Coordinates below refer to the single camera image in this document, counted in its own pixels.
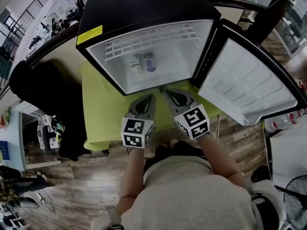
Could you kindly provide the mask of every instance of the wire rack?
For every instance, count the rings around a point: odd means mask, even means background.
[[[105,61],[170,42],[200,39],[190,23],[145,29],[105,42]]]

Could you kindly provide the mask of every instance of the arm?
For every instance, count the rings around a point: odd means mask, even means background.
[[[122,215],[130,209],[136,197],[144,188],[144,149],[131,150],[128,164],[121,181],[117,213]]]
[[[201,136],[197,140],[214,172],[245,188],[245,178],[235,160],[212,137]]]

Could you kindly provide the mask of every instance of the black fridge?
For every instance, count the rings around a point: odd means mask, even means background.
[[[240,124],[307,106],[262,47],[207,0],[88,0],[76,48],[123,95],[189,80]]]

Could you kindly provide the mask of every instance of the chair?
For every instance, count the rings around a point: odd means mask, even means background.
[[[14,68],[9,83],[20,99],[55,116],[54,120],[65,126],[59,156],[77,161],[79,156],[91,153],[83,147],[87,136],[81,87],[69,86],[51,62],[31,68],[24,60]]]

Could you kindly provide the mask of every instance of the yellow warning label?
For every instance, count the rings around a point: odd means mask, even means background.
[[[102,34],[102,25],[78,36],[77,45]]]

